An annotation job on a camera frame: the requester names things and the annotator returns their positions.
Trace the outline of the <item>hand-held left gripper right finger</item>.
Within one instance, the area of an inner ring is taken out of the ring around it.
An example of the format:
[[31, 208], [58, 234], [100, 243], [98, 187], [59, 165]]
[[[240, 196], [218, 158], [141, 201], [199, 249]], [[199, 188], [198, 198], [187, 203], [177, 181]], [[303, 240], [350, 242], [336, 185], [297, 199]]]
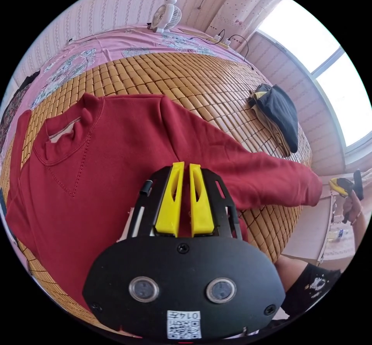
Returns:
[[189, 165], [191, 236], [211, 235], [214, 221], [202, 169], [199, 164]]

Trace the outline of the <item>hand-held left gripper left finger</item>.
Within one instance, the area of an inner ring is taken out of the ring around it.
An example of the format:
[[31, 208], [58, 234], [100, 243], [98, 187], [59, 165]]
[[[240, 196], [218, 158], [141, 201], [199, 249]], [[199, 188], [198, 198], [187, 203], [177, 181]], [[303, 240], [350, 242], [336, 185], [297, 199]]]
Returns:
[[155, 222], [157, 234], [178, 237], [184, 162], [174, 162], [168, 170], [162, 200]]

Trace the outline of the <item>person's right hand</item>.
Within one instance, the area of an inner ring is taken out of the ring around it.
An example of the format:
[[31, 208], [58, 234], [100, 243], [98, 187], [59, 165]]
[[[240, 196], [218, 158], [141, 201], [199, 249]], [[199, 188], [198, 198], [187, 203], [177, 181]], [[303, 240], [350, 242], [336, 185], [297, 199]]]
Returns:
[[352, 226], [362, 213], [362, 205], [354, 191], [345, 198], [343, 204], [344, 223], [349, 222]]

